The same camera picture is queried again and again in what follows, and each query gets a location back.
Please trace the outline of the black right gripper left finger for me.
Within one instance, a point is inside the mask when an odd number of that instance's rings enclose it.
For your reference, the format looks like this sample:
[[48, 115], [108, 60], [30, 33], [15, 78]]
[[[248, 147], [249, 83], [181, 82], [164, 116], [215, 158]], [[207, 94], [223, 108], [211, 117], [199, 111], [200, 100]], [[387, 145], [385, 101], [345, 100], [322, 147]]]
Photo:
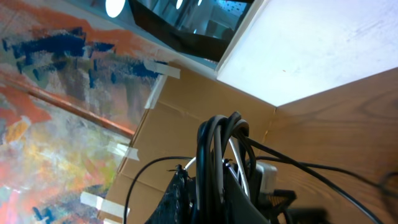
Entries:
[[187, 171], [177, 166], [158, 206], [146, 224], [185, 224], [190, 221], [190, 199]]

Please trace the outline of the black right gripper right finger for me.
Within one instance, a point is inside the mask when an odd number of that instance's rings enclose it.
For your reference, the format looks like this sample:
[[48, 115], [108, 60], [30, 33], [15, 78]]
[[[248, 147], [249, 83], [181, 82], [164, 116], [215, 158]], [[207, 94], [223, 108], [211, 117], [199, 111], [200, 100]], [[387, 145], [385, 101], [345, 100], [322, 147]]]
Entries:
[[229, 168], [224, 169], [225, 223], [270, 224], [251, 203]]

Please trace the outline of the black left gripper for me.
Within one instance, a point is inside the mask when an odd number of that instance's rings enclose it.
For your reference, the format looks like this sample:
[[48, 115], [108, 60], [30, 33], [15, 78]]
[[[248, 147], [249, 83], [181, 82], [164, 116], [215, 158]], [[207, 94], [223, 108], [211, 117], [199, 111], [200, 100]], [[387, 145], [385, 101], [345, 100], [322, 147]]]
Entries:
[[324, 208], [289, 208], [297, 196], [293, 190], [274, 190], [261, 193], [261, 213], [270, 223], [280, 223], [283, 215], [287, 224], [328, 224]]

